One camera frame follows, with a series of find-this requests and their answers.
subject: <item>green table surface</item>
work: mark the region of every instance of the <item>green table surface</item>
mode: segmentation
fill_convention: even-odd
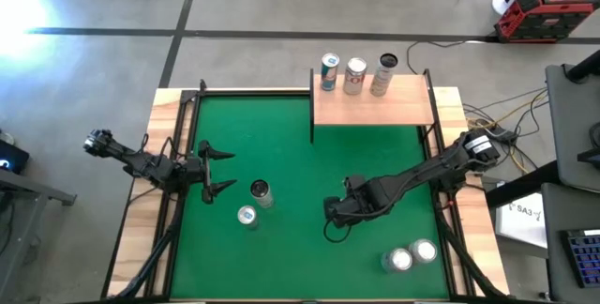
[[[173,298],[447,298],[443,259],[406,272],[383,271],[381,256],[419,238],[439,247],[427,185],[408,192],[392,213],[323,237],[323,198],[343,197],[342,180],[397,174],[421,162],[415,127],[316,127],[309,142],[308,98],[204,98],[197,139],[235,153],[211,162],[214,181],[235,178],[215,203],[190,189],[172,280]],[[260,208],[249,186],[266,180],[275,205]],[[237,220],[253,205],[259,228]],[[343,236],[330,225],[330,236]]]

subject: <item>aluminum can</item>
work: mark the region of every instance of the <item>aluminum can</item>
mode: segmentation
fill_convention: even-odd
[[[394,76],[394,67],[398,64],[398,58],[391,54],[386,53],[379,58],[379,66],[377,67],[377,71],[375,71],[375,75],[373,76],[373,81],[371,82],[370,92],[375,97],[381,97],[385,95],[387,92],[387,87],[390,86],[392,82],[392,77]]]
[[[409,251],[418,263],[429,263],[438,255],[435,245],[428,239],[417,239],[409,246]]]
[[[367,73],[367,62],[361,58],[352,58],[346,66],[344,75],[344,92],[349,95],[357,95],[363,90]]]
[[[275,200],[273,200],[273,194],[271,193],[271,187],[266,181],[256,180],[250,185],[250,193],[256,203],[263,208],[271,207]]]
[[[237,219],[248,229],[256,229],[259,226],[256,209],[251,205],[242,206],[237,212]]]
[[[382,255],[382,266],[387,272],[406,271],[412,265],[413,259],[406,249],[397,248]]]
[[[331,91],[336,88],[338,78],[339,56],[327,53],[321,59],[321,89]]]

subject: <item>can lid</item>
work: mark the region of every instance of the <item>can lid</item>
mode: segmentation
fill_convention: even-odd
[[[362,72],[367,69],[367,62],[361,58],[352,58],[348,62],[348,68],[353,72]]]
[[[322,62],[328,67],[335,67],[339,64],[339,56],[333,53],[327,53],[322,57]]]
[[[433,260],[437,254],[435,246],[428,240],[419,242],[416,250],[419,256],[426,261]]]
[[[242,224],[251,224],[256,219],[256,210],[251,205],[244,205],[237,212],[237,219]]]
[[[250,192],[256,197],[263,197],[269,192],[269,184],[263,180],[256,180],[250,185]]]
[[[394,68],[398,64],[398,58],[391,53],[386,53],[379,58],[379,62],[386,68]]]
[[[411,255],[408,251],[405,251],[404,249],[396,249],[392,251],[391,257],[392,264],[394,264],[394,266],[400,270],[409,268],[413,263]]]

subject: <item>concrete floor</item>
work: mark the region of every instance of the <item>concrete floor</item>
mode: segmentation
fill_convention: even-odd
[[[79,195],[72,208],[50,205],[40,228],[40,256],[27,266],[15,301],[43,303],[99,297],[131,179],[111,160],[83,153],[85,135],[112,129],[138,145],[172,38],[15,36],[23,27],[174,29],[184,0],[0,0],[0,128],[32,154],[26,174]],[[487,35],[497,17],[491,0],[194,0],[187,29]],[[600,37],[600,13],[574,33]],[[170,87],[306,86],[308,70],[329,51],[342,59],[379,54],[402,59],[410,42],[184,38]],[[464,102],[483,105],[544,85],[544,67],[576,63],[597,45],[467,43],[451,49],[421,44],[417,70],[430,68],[435,85],[460,88]],[[502,115],[519,101],[490,108]],[[539,133],[520,141],[538,164],[554,158],[547,108],[536,111]],[[505,126],[514,125],[507,120]],[[525,129],[532,128],[527,122]],[[506,162],[488,175],[519,176]],[[513,295],[547,290],[544,260],[501,246]]]

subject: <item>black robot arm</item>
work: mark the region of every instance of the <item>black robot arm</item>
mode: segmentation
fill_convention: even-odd
[[[209,160],[228,159],[234,154],[219,152],[205,140],[200,141],[198,156],[188,153],[184,160],[171,160],[163,153],[154,155],[143,151],[143,148],[137,151],[130,149],[114,140],[110,130],[96,129],[85,139],[83,149],[96,157],[114,158],[123,162],[126,173],[145,178],[153,186],[169,193],[202,182],[202,200],[209,205],[221,191],[235,183],[235,180],[211,182]]]
[[[494,166],[499,156],[483,130],[463,132],[440,155],[398,175],[367,181],[361,175],[346,177],[346,197],[326,198],[325,217],[337,228],[374,220],[388,214],[406,191],[429,181],[442,184],[443,190],[457,190],[465,181],[465,173],[483,172]]]

